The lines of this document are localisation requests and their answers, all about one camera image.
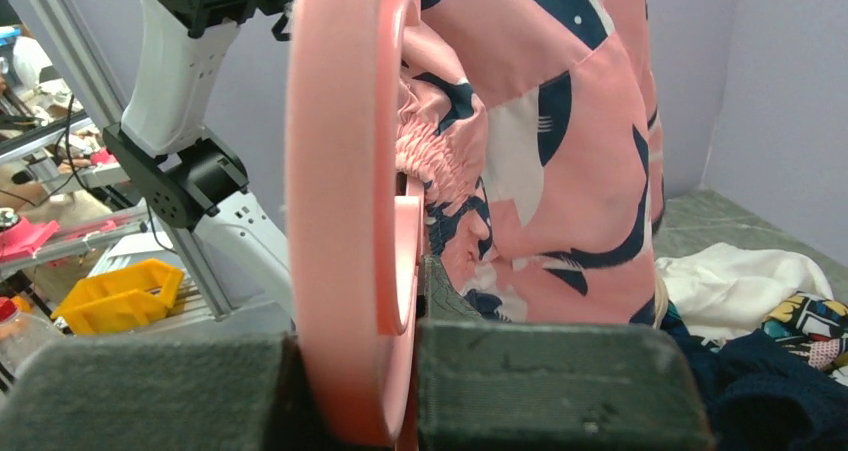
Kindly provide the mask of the navy blue shorts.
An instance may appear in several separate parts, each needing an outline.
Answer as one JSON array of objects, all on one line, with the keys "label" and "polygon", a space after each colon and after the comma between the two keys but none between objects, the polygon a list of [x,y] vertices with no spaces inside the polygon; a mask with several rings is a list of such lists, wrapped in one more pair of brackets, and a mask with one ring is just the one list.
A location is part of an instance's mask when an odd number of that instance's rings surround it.
[{"label": "navy blue shorts", "polygon": [[661,329],[688,362],[719,450],[847,448],[847,387],[765,332],[709,344],[674,305]]}]

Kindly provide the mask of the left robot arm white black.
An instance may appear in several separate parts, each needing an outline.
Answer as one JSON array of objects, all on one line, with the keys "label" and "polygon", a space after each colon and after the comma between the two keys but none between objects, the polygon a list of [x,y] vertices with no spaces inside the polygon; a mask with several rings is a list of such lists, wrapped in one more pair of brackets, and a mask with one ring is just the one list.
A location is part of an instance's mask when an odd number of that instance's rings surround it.
[{"label": "left robot arm white black", "polygon": [[249,187],[237,155],[204,116],[222,62],[256,12],[276,18],[292,0],[140,0],[143,40],[131,99],[104,132],[110,152],[162,223],[215,316],[238,308],[213,269],[223,257],[295,313],[288,242]]}]

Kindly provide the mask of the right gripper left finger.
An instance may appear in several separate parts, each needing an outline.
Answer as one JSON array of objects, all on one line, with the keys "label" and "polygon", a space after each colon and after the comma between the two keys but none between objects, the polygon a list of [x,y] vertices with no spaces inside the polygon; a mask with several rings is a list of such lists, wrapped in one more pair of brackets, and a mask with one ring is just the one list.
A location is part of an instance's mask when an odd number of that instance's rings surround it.
[{"label": "right gripper left finger", "polygon": [[283,343],[68,338],[38,352],[1,411],[4,450],[296,450]]}]

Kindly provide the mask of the pink patterned shorts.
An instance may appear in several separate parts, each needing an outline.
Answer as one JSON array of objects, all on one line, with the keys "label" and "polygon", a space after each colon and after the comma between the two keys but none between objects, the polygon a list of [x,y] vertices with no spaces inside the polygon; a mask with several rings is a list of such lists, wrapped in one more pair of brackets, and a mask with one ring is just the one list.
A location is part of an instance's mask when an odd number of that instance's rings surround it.
[{"label": "pink patterned shorts", "polygon": [[657,326],[663,131],[646,0],[421,0],[396,168],[481,316]]}]

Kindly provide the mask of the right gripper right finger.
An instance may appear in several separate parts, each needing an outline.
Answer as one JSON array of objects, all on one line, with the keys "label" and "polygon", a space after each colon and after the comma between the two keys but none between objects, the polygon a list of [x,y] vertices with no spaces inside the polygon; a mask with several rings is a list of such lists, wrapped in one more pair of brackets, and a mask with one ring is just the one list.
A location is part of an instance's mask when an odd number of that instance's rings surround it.
[{"label": "right gripper right finger", "polygon": [[424,450],[712,450],[687,362],[642,325],[487,321],[424,258],[416,330]]}]

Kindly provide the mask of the pink hanger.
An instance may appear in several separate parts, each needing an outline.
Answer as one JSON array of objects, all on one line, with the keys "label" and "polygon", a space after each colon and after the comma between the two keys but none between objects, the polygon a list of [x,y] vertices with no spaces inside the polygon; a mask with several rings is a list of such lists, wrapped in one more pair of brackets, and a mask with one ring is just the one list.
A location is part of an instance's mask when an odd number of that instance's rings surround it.
[{"label": "pink hanger", "polygon": [[395,192],[404,31],[419,0],[295,0],[285,186],[296,332],[328,430],[390,447],[413,356],[419,184]]}]

